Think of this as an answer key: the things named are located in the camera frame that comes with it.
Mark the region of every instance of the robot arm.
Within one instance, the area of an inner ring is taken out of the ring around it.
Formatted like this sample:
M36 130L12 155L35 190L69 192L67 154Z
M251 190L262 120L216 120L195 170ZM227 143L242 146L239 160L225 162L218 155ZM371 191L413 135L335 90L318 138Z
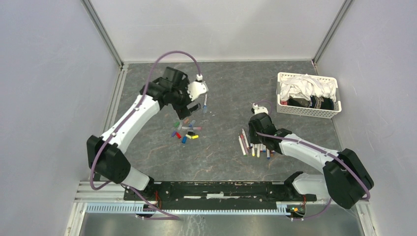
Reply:
M95 171L114 183L124 183L138 190L144 190L151 178L133 168L124 156L130 142L145 123L166 105L173 106L179 119L190 116L201 106L200 104L191 108L187 106L198 96L208 92L208 88L201 77L197 76L197 80L190 83L186 74L167 67L162 77L149 83L147 93L143 94L143 91L144 89L112 128L104 132L101 137L93 135L87 140L89 167L91 168L98 150L105 140L112 136L99 156ZM143 96L145 98L141 106L137 108L137 104ZM116 132L115 129L120 124L122 126Z
M329 157L330 154L341 159L364 183L369 190L374 182L358 156L349 149L343 151L330 150L313 143L307 142L291 131L276 129L270 116L262 107L254 107L254 116L249 121L250 141L254 144L264 144L269 150L294 157L314 167L326 180L326 187L330 197L340 206L350 209L363 195L364 189L355 178L346 171L336 160Z

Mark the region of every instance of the marker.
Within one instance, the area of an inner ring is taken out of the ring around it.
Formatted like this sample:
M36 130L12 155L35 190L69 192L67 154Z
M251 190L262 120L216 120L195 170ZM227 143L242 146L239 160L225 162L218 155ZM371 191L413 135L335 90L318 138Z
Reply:
M240 139L242 139L242 143L245 143L245 141L244 141L244 138L243 138L243 135L242 135L242 134L240 135ZM245 153L246 153L246 155L249 155L249 153L248 153L248 151L247 151L247 148L245 147L245 144L243 144L243 148L245 149Z
M182 128L182 122L179 123L179 126L178 126L178 129L177 130L180 131L181 128Z
M245 149L243 148L242 139L240 139L240 136L238 136L238 139L239 139L240 147L242 148L242 154L243 156L246 156Z
M204 96L203 114L207 113L207 93Z
M193 127L183 126L182 129L201 130L202 128L199 127L199 126L198 127L194 127L194 126Z
M243 134L243 137L245 138L246 148L249 149L249 143L247 141L247 137L246 137L246 134L245 134L245 130L244 129L242 129L242 134Z
M256 153L256 156L259 158L259 156L261 155L261 145L262 145L262 144L256 144L256 145L258 145L258 146L257 146L257 148L258 148L258 152Z

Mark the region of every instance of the metal frame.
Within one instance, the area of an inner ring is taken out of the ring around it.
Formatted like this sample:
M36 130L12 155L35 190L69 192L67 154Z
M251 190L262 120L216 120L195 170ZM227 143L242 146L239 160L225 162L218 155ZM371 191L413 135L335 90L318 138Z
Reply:
M323 39L319 49L317 50L313 62L317 63L320 60L320 57L323 55L324 50L328 46L328 43L330 42L331 38L333 38L334 33L336 32L337 28L340 25L340 22L342 21L343 17L345 16L346 12L349 10L349 7L351 6L352 2L354 0L345 0L342 4L342 7L340 8L339 12L336 15L336 18L334 18L333 23L331 24L330 28L327 31L327 34L325 35L325 38Z
M107 111L106 121L104 123L103 132L107 131L112 127L116 120L116 114L119 107L119 102L121 98L121 93L123 92L124 80L126 79L127 69L129 64L125 64L121 71L118 74L118 78L116 80L115 89L113 90L112 100L110 101L110 106Z
M95 185L100 185L103 182L94 182ZM67 228L65 230L64 236L78 236L81 231L81 226L84 221L84 216L86 212L99 212L103 213L125 213L132 214L132 212L142 212L142 206L144 202L142 201L125 201L123 200L125 189L119 184L109 183L102 189L94 191L91 189L88 181L81 181L77 193L75 196L74 204L72 207L71 215L68 220ZM296 205L302 204L302 202L277 202L278 211L268 212L268 211L258 211L251 212L250 214L276 214L283 215L283 212L280 212L279 209L286 205ZM326 201L316 201L307 203L309 205L323 205L326 204ZM372 210L369 202L358 202L356 208L359 214L359 220L362 225L365 236L377 236L376 226L372 217ZM199 214L201 212L196 211L172 211L171 213L176 214ZM205 211L204 214L236 214L236 212L208 212Z
M121 60L113 42L111 41L106 29L103 26L100 18L97 15L92 3L90 0L81 0L81 3L86 8L87 13L90 15L92 22L94 23L95 27L97 28L98 33L100 34L101 38L103 39L104 43L106 43L107 48L109 49L110 53L113 56L113 59L119 66L123 66L123 61Z

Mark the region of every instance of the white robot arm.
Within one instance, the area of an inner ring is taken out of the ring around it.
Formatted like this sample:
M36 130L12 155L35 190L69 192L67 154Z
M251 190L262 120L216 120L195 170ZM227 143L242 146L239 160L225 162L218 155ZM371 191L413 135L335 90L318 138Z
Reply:
M171 104L179 118L183 119L201 107L200 104L190 109L187 106L208 90L202 77L197 76L197 80L190 83L186 74L167 67L163 77L150 83L147 94L138 95L129 110L113 127L104 132L100 138L91 136L88 139L90 168L100 147L111 137L94 166L95 171L115 183L123 183L138 190L145 189L150 180L149 176L133 168L124 156L130 142L146 122L165 105ZM137 104L143 96L145 98L138 108Z

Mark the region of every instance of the white marker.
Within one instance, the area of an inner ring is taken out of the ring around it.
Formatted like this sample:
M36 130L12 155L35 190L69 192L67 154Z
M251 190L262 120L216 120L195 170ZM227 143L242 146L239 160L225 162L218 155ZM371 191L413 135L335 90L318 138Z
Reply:
M256 145L258 145L258 152L257 152L256 156L259 158L259 156L261 155L261 145L262 144L256 144Z
M252 147L252 156L255 156L255 147L253 146L253 144L250 144L250 146Z
M245 134L245 130L244 129L242 129L242 134L243 134L243 137L245 138L246 148L249 149L249 143L247 141L247 137L246 137L246 134Z
M238 137L239 137L240 147L242 148L243 156L246 156L246 152L245 152L245 148L243 147L242 139L240 139L240 136L238 136Z

